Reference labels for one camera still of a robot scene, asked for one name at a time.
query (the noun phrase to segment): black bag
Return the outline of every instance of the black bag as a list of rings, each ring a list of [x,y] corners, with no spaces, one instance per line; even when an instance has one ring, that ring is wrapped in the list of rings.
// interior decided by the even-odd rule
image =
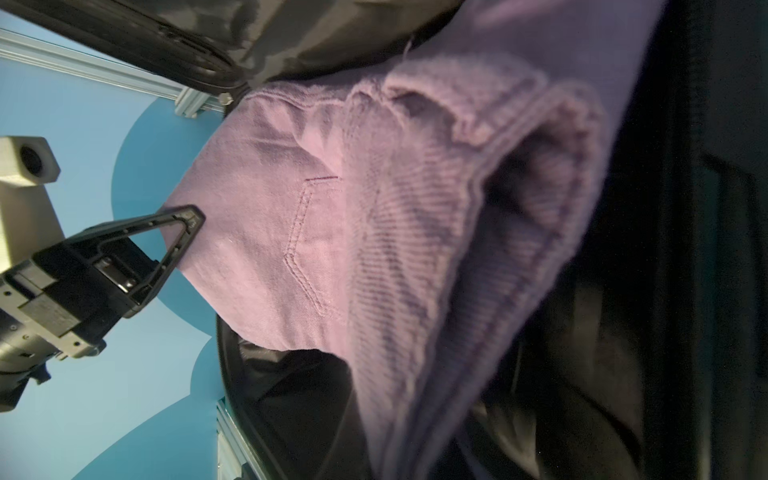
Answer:
[[[264,81],[397,55],[457,6],[0,0],[105,54],[236,99]],[[477,464],[499,480],[768,478],[763,9],[671,0],[583,247],[433,478],[472,478]],[[269,479],[367,477],[346,365],[262,349],[217,325],[227,401]]]

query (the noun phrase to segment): black fabric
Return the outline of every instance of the black fabric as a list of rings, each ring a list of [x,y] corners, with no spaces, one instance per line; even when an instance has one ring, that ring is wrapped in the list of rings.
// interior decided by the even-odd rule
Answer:
[[[217,319],[227,398],[270,478],[361,480],[366,441],[349,368],[317,350],[275,352]]]

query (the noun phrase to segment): folded clothing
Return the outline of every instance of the folded clothing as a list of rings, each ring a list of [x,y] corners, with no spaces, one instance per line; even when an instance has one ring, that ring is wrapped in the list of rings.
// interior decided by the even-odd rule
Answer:
[[[348,362],[382,480],[426,476],[574,254],[618,123],[586,84],[435,45],[249,94],[166,203],[205,213],[180,269],[244,339]]]

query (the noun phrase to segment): gray fabric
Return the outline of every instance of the gray fabric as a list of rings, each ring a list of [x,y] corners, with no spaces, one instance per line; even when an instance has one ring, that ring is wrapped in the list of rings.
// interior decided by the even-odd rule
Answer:
[[[574,254],[659,7],[467,2],[406,58],[252,93],[168,200],[235,331],[350,364],[382,480],[425,477]]]

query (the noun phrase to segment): pocket stitching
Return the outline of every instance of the pocket stitching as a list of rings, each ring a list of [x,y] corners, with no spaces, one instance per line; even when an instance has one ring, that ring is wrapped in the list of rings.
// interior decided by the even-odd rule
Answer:
[[[314,187],[317,184],[323,184],[333,180],[338,180],[338,177],[323,177],[323,178],[311,178],[304,181],[304,188],[302,189],[301,197],[299,200],[299,207],[296,210],[296,216],[293,218],[293,226],[291,227],[288,246],[283,253],[283,260],[288,266],[288,270],[291,272],[293,278],[301,285],[304,294],[310,300],[315,310],[320,316],[326,316],[328,314],[328,306],[321,301],[315,287],[307,278],[306,274],[301,270],[301,267],[296,262],[296,246],[299,243],[301,232],[304,228],[304,221],[306,214],[310,209],[312,202],[312,196],[314,195]]]

